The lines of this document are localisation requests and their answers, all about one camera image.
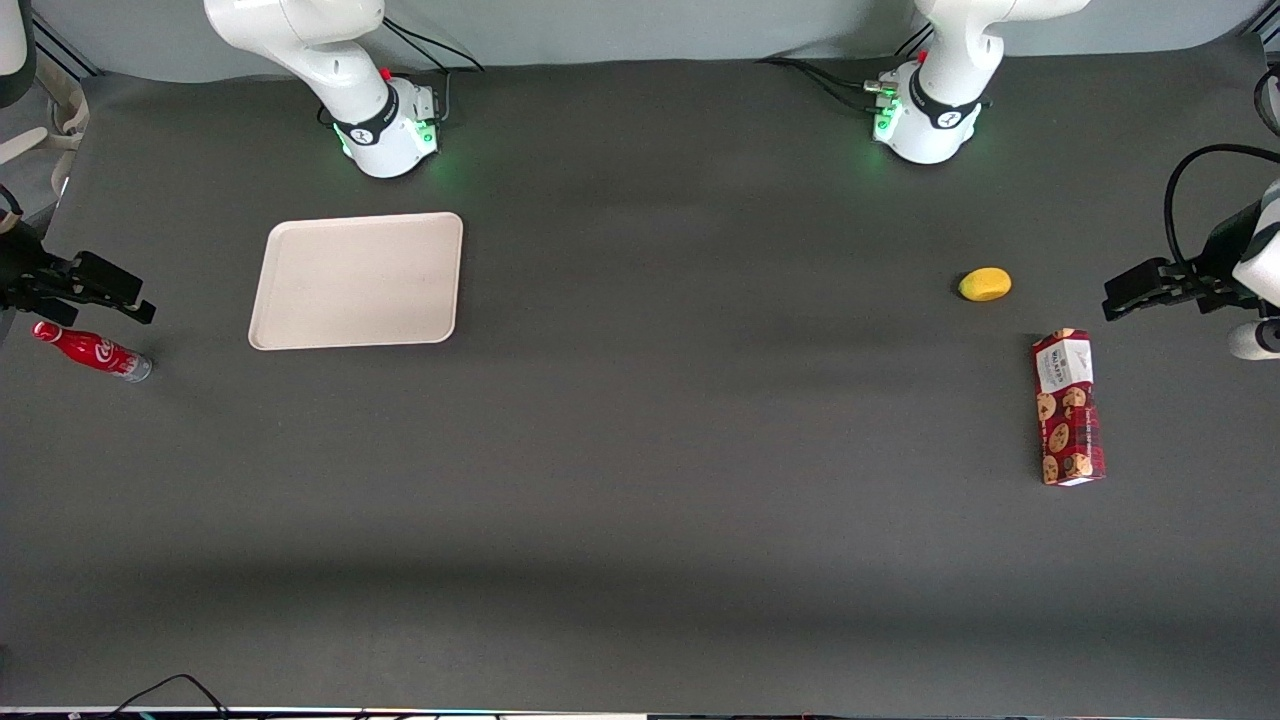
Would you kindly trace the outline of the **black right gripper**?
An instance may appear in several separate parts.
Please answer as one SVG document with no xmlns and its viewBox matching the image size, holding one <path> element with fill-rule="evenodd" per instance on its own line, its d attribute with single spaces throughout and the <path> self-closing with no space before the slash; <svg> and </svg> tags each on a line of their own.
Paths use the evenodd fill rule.
<svg viewBox="0 0 1280 720">
<path fill-rule="evenodd" d="M 73 284 L 83 293 L 74 293 Z M 18 215 L 5 215 L 1 233 L 1 309 L 33 313 L 72 327 L 79 311 L 70 301 L 110 309 L 140 324 L 151 324 L 156 307 L 140 300 L 143 282 L 90 251 L 72 261 L 45 250 L 41 234 Z"/>
</svg>

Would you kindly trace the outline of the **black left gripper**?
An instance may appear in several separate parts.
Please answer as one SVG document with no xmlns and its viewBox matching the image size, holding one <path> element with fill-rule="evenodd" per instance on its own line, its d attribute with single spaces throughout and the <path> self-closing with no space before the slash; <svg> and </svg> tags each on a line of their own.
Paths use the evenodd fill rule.
<svg viewBox="0 0 1280 720">
<path fill-rule="evenodd" d="M 1166 258 L 1151 258 L 1129 270 L 1129 279 L 1105 283 L 1102 313 L 1116 322 L 1137 310 L 1170 306 L 1196 300 L 1201 314 L 1224 307 L 1263 311 L 1265 301 L 1234 278 L 1236 264 L 1245 256 L 1261 214 L 1261 201 L 1224 219 L 1210 232 L 1204 247 L 1193 259 L 1193 268 L 1207 290 L 1201 292 L 1193 268 Z"/>
</svg>

